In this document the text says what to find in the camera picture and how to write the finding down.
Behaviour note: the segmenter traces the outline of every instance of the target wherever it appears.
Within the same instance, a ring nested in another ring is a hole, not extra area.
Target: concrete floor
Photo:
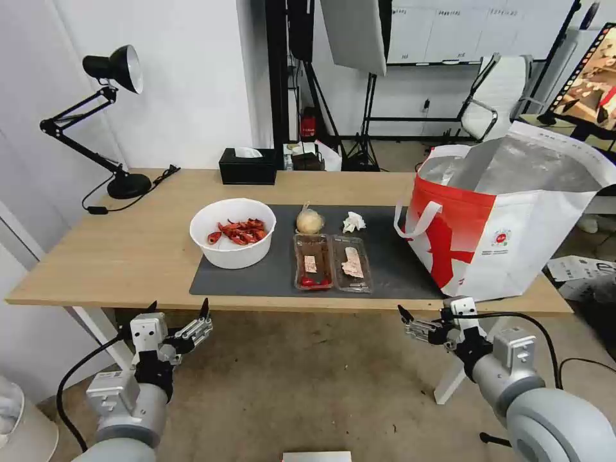
[[[392,171],[412,171],[425,158],[419,143],[376,142],[375,149],[381,166]],[[588,251],[599,239],[588,236],[574,231],[567,245],[578,254]],[[180,326],[190,316],[175,312],[169,323]],[[470,381],[445,406],[434,403],[433,389],[453,358],[406,338],[394,312],[215,312],[212,319],[211,337],[176,371],[159,461],[275,462],[295,450],[351,450],[355,462],[517,460],[510,449],[479,441],[480,431],[506,434]],[[614,366],[583,321],[542,321],[559,358]],[[511,324],[536,332],[524,321]],[[537,335],[536,367],[552,383],[545,341]],[[96,416],[84,397],[88,382],[66,391],[65,406],[91,442]],[[563,382],[616,422],[613,374],[573,362]],[[47,413],[60,427],[53,462],[72,460],[76,442],[53,406]]]

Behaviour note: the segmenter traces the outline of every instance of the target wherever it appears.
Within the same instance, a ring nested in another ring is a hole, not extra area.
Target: monitor screen
[[[608,23],[599,32],[552,102],[550,112],[585,124],[598,136],[616,135],[607,133],[616,130],[616,24]]]

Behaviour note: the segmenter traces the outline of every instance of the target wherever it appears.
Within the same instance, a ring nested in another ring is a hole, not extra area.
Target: red and white bag
[[[547,187],[528,189],[537,179]],[[404,225],[400,202],[394,227],[444,294],[521,295],[597,191],[611,184],[616,167],[597,150],[514,123],[502,139],[435,148],[415,176]],[[507,192],[476,192],[490,189]]]

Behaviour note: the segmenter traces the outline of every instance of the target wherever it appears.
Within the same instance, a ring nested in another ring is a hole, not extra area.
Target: white table leg
[[[481,326],[487,332],[488,340],[492,341],[494,335],[503,330],[506,324],[507,318],[505,317],[487,318],[481,323]],[[445,404],[465,377],[464,364],[455,357],[453,363],[434,389],[434,399],[436,403]]]
[[[116,328],[102,309],[77,306],[74,306],[73,309],[100,343],[106,343],[117,335]],[[122,370],[130,369],[133,354],[124,341],[119,341],[110,346],[107,348],[107,352]]]

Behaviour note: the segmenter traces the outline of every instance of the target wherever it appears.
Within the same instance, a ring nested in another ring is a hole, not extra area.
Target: white bowl
[[[257,218],[265,223],[267,235],[259,242],[241,246],[224,234],[216,244],[208,244],[207,236],[218,231],[218,223],[228,224]],[[208,261],[220,268],[237,270],[254,265],[268,254],[271,234],[276,227],[276,215],[263,202],[252,199],[225,199],[211,203],[197,212],[191,221],[190,233]]]

